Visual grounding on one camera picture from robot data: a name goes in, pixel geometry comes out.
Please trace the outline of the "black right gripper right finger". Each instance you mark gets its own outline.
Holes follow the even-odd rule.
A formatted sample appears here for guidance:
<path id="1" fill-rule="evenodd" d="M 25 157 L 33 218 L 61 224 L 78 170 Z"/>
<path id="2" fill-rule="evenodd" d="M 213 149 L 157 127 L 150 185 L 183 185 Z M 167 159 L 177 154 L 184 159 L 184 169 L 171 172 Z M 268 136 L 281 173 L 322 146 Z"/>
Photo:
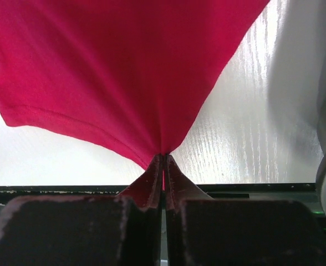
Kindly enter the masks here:
<path id="1" fill-rule="evenodd" d="M 213 199 L 163 163 L 170 265 L 326 265 L 326 238 L 294 200 Z"/>

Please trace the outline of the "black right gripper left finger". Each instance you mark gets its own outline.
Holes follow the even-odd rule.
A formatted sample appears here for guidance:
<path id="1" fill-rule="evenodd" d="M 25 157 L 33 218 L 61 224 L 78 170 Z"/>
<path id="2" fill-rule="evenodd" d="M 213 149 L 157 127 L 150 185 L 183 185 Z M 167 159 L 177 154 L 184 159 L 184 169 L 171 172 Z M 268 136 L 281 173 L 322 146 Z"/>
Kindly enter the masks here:
<path id="1" fill-rule="evenodd" d="M 0 212 L 0 265 L 159 265 L 161 155 L 116 196 L 20 196 Z"/>

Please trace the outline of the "red t shirt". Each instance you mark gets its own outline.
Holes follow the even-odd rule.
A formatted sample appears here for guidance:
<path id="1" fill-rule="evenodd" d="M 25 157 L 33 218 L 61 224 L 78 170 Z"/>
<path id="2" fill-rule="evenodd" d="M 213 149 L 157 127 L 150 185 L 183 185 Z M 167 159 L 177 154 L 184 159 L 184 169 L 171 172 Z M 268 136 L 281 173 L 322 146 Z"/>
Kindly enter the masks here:
<path id="1" fill-rule="evenodd" d="M 0 186 L 125 185 L 175 150 L 266 1 L 0 1 Z"/>

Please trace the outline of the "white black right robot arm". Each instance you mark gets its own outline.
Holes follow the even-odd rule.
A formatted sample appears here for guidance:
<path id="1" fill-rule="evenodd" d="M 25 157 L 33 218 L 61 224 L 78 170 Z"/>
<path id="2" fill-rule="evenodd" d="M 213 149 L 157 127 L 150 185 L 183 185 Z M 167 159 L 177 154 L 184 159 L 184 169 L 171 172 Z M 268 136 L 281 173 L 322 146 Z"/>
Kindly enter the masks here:
<path id="1" fill-rule="evenodd" d="M 270 1 L 182 144 L 181 171 L 217 199 L 296 200 L 326 234 L 316 192 L 326 157 L 326 1 Z M 0 211 L 17 196 L 115 195 L 141 175 L 88 142 L 0 116 Z"/>

